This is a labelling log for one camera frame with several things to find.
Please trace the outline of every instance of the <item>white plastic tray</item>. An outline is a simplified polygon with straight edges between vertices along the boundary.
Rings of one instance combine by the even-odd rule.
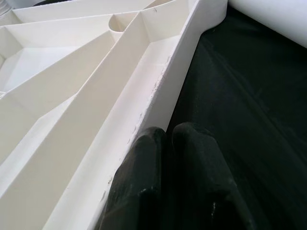
[[[227,5],[129,2],[15,10],[23,23],[0,28],[0,229],[92,229],[138,132],[167,128]]]

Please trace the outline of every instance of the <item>white plastic surface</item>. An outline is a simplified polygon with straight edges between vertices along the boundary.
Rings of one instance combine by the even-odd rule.
[[[167,128],[198,39],[227,6],[108,2],[112,14],[0,27],[0,229],[92,229],[137,134]]]
[[[231,6],[307,48],[306,0],[229,0]]]

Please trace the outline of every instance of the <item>black fabric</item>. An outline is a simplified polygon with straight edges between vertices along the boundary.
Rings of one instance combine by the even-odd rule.
[[[194,124],[175,127],[180,229],[255,229],[245,201],[211,133]]]
[[[214,135],[257,229],[307,229],[305,48],[229,8],[200,38],[168,135],[183,122]],[[184,218],[175,156],[169,141],[163,229]]]
[[[149,128],[139,135],[115,173],[97,230],[156,230],[161,209],[161,154],[166,134]]]

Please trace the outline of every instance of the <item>black sheet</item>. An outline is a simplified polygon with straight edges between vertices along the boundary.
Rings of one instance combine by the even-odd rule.
[[[229,8],[199,41],[174,110],[217,140],[258,229],[307,229],[307,50]],[[180,178],[163,156],[163,229],[182,228]]]

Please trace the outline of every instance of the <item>white roll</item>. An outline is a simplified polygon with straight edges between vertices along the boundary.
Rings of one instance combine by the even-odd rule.
[[[307,47],[306,0],[229,0],[231,6]]]

